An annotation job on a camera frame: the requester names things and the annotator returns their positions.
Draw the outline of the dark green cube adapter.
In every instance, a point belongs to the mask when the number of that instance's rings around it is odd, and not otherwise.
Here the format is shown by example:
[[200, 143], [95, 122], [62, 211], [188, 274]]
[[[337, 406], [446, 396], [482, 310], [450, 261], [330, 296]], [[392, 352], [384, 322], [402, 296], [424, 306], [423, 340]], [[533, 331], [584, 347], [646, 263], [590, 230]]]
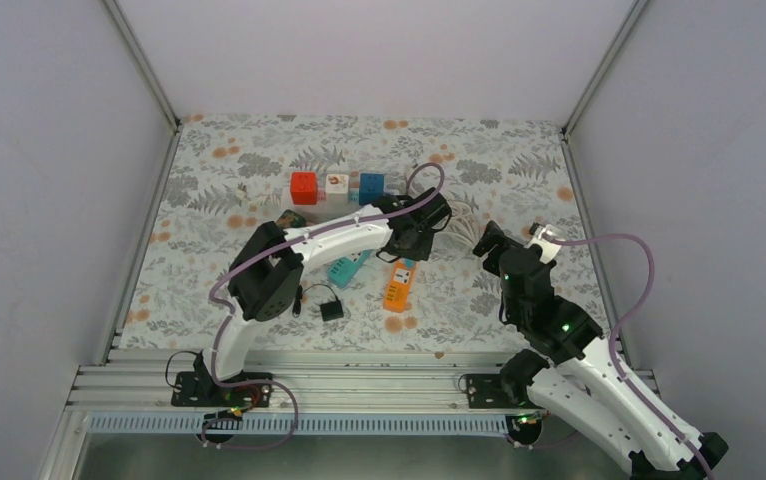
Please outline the dark green cube adapter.
[[307, 226], [306, 218], [290, 209], [284, 210], [275, 221], [275, 224], [281, 229], [304, 228]]

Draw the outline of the black power adapter with cable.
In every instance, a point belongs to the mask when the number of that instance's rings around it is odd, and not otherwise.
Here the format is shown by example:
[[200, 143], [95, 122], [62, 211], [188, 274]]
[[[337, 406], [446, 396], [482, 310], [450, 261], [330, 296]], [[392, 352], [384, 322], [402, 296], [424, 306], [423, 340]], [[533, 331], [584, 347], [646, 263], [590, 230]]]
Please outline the black power adapter with cable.
[[330, 285], [325, 283], [313, 284], [306, 288], [299, 286], [296, 291], [294, 303], [292, 306], [292, 316], [294, 318], [300, 316], [302, 311], [302, 302], [305, 298], [306, 292], [315, 287], [324, 287], [332, 294], [332, 299], [330, 301], [321, 303], [319, 305], [319, 313], [321, 315], [321, 319], [324, 322], [330, 322], [343, 318], [345, 316], [345, 311], [342, 301], [336, 294], [336, 291]]

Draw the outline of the white cube socket adapter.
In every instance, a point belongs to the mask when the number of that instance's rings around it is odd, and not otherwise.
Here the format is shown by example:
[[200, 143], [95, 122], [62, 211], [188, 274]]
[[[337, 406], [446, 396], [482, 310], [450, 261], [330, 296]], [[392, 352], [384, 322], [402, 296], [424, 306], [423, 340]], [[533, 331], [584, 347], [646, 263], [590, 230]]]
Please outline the white cube socket adapter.
[[325, 197], [331, 204], [349, 203], [350, 176], [343, 173], [328, 173], [325, 177]]

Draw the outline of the orange power strip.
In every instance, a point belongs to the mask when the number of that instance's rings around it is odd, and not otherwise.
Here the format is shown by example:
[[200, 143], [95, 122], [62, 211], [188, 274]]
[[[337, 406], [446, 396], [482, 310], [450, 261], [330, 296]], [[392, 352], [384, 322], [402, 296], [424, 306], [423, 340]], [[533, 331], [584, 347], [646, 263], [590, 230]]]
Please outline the orange power strip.
[[406, 310], [416, 262], [400, 259], [394, 263], [383, 297], [383, 308], [390, 312], [402, 313]]

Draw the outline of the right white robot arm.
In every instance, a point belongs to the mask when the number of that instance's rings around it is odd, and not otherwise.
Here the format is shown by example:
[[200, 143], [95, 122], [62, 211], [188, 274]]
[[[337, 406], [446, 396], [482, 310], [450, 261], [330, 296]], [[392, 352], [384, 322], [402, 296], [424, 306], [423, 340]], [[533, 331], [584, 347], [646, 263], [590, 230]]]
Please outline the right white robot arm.
[[729, 450], [670, 409], [579, 305], [556, 293], [551, 271], [566, 246], [549, 225], [532, 225], [522, 244], [489, 222], [473, 249], [500, 281], [499, 319], [527, 348], [500, 370], [503, 399], [559, 416], [598, 445], [632, 479], [710, 479]]

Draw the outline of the white multicolour power strip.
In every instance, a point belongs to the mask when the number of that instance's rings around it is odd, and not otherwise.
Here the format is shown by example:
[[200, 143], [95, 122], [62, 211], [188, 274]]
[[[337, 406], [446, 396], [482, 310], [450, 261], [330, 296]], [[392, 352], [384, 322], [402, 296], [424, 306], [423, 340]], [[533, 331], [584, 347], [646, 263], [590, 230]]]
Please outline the white multicolour power strip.
[[329, 199], [327, 191], [323, 187], [319, 187], [317, 201], [314, 205], [299, 205], [294, 203], [290, 189], [285, 187], [281, 194], [279, 209], [281, 211], [291, 210], [302, 216], [309, 224], [314, 224], [352, 214], [361, 208], [358, 200], [358, 188], [350, 188], [347, 200], [342, 201], [341, 199]]

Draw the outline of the blue cube socket adapter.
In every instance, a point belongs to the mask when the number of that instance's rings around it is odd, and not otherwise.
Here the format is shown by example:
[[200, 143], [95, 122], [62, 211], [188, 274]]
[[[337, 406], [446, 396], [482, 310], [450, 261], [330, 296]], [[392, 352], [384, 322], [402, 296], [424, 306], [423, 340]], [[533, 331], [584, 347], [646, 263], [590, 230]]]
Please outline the blue cube socket adapter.
[[358, 204], [373, 203], [385, 193], [385, 175], [380, 173], [361, 173], [358, 188]]

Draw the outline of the red cube socket adapter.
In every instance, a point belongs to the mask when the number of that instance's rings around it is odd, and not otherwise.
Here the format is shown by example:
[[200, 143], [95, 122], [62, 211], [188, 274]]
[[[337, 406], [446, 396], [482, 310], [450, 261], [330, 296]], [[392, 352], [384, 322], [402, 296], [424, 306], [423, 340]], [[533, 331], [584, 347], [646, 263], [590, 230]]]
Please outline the red cube socket adapter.
[[294, 205], [316, 205], [318, 203], [318, 180], [315, 172], [295, 171], [289, 186]]

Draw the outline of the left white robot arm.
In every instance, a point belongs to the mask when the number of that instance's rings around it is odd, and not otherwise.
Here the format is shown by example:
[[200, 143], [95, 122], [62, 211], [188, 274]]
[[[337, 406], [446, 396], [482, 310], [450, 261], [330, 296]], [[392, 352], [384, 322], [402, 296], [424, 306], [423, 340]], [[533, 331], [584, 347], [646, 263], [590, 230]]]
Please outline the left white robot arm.
[[305, 274], [354, 253], [373, 251], [391, 260], [428, 260], [436, 233], [453, 209], [438, 189], [416, 198], [383, 195], [358, 210], [312, 227], [259, 225], [210, 289], [227, 308], [210, 347], [198, 392], [214, 405], [229, 402], [260, 330], [289, 309]]

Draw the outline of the teal power strip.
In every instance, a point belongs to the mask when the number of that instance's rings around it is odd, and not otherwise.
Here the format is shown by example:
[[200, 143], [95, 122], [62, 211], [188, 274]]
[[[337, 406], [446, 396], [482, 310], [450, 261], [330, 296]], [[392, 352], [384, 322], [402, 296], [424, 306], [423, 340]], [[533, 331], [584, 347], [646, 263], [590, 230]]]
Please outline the teal power strip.
[[365, 250], [336, 260], [328, 269], [328, 281], [339, 289], [346, 289], [370, 254], [371, 250]]

